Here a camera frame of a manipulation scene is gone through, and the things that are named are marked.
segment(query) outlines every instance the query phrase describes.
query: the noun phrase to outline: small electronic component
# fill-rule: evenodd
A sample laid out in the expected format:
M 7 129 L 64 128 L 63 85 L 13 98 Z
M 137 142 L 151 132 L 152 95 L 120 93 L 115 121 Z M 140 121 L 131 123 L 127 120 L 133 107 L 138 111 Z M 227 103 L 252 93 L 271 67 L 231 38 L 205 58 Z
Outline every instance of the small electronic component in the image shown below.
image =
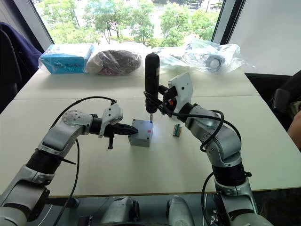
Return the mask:
M 180 126 L 180 124 L 176 124 L 174 126 L 174 131 L 173 131 L 173 136 L 175 137 L 179 137 L 182 131 L 182 127 Z

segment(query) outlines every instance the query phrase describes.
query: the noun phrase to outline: clear plastic bag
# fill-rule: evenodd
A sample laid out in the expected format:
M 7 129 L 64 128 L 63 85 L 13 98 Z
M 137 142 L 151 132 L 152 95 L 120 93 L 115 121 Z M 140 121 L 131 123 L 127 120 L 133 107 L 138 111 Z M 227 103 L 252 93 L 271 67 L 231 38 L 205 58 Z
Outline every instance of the clear plastic bag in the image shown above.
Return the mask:
M 100 46 L 88 60 L 85 72 L 110 76 L 142 74 L 144 59 L 150 49 L 140 43 L 134 45 Z
M 202 72 L 228 73 L 247 65 L 236 44 L 219 45 L 210 41 L 191 39 L 182 47 L 156 48 L 160 66 L 172 69 L 175 66 L 192 67 Z
M 39 68 L 52 74 L 83 73 L 92 44 L 53 44 L 39 58 Z

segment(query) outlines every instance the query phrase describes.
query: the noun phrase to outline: tree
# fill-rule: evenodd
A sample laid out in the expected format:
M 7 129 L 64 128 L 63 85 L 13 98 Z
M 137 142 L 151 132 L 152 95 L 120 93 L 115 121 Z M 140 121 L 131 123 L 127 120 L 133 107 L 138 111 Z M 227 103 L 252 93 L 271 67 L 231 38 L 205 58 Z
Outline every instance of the tree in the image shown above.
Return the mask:
M 147 46 L 150 46 L 152 48 L 160 47 L 160 46 L 162 46 L 162 39 L 161 38 L 151 38 L 148 41 Z
M 189 11 L 176 3 L 167 3 L 162 14 L 161 28 L 164 36 L 163 46 L 180 46 L 189 31 Z
M 64 24 L 57 24 L 49 33 L 55 44 L 62 43 L 96 43 L 99 42 L 100 35 L 94 29 L 74 27 L 71 21 Z
M 131 34 L 136 42 L 145 44 L 154 36 L 154 24 L 150 20 L 150 14 L 154 10 L 152 2 L 140 2 L 137 8 L 133 9 L 131 16 Z
M 191 18 L 193 32 L 203 40 L 211 40 L 218 16 L 218 12 L 206 13 L 198 9 Z
M 74 26 L 79 27 L 79 22 L 75 14 L 75 0 L 44 0 L 40 3 L 42 17 L 50 26 L 57 23 L 67 23 L 72 21 Z
M 198 0 L 197 9 L 201 8 L 203 1 L 204 0 Z
M 98 42 L 99 34 L 93 27 L 79 26 L 75 0 L 44 0 L 36 7 L 56 44 Z
M 90 0 L 85 11 L 88 24 L 94 24 L 96 30 L 104 35 L 107 30 L 109 38 L 110 30 L 113 30 L 119 39 L 121 30 L 130 25 L 132 7 L 124 5 L 121 0 Z
M 166 4 L 167 0 L 152 0 L 154 3 L 156 4 Z M 187 0 L 170 0 L 169 2 L 175 2 L 178 3 L 180 5 L 183 5 L 185 2 L 187 2 Z

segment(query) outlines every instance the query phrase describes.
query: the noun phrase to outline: robotic arm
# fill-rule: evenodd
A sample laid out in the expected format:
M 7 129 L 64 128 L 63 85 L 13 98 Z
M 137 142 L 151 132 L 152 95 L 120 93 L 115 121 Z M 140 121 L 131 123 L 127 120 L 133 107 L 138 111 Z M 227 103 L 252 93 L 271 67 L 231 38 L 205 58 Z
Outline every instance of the robotic arm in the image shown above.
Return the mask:
M 163 95 L 163 101 L 149 93 L 144 94 L 162 114 L 184 122 L 193 136 L 202 143 L 207 143 L 220 122 L 196 116 L 215 118 L 219 116 L 198 104 L 191 104 L 193 87 L 190 75 L 183 73 L 174 77 L 168 82 L 168 88 L 160 85 L 159 92 Z M 214 201 L 217 210 L 214 211 L 214 222 L 225 226 L 271 226 L 270 222 L 257 214 L 257 207 L 247 178 L 251 176 L 251 173 L 244 171 L 241 161 L 240 137 L 233 130 L 222 125 L 204 148 L 212 164 L 216 187 Z
M 61 161 L 79 135 L 98 134 L 109 137 L 113 148 L 114 134 L 131 135 L 135 127 L 119 124 L 122 110 L 114 103 L 104 110 L 102 118 L 71 110 L 45 135 L 26 165 L 22 166 L 13 181 L 0 197 L 0 225 L 24 226 L 41 213 L 50 191 L 45 187 L 55 176 Z

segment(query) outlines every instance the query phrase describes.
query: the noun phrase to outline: black chair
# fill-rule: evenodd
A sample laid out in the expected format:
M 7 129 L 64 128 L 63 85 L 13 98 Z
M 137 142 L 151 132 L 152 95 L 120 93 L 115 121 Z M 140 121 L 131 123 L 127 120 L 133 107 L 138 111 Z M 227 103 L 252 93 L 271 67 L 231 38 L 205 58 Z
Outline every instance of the black chair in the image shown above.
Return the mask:
M 292 76 L 285 84 L 276 90 L 269 106 L 282 126 L 287 131 L 292 118 L 287 112 L 290 103 L 301 100 L 301 71 Z
M 18 93 L 22 77 L 13 45 L 7 34 L 0 30 L 0 113 Z

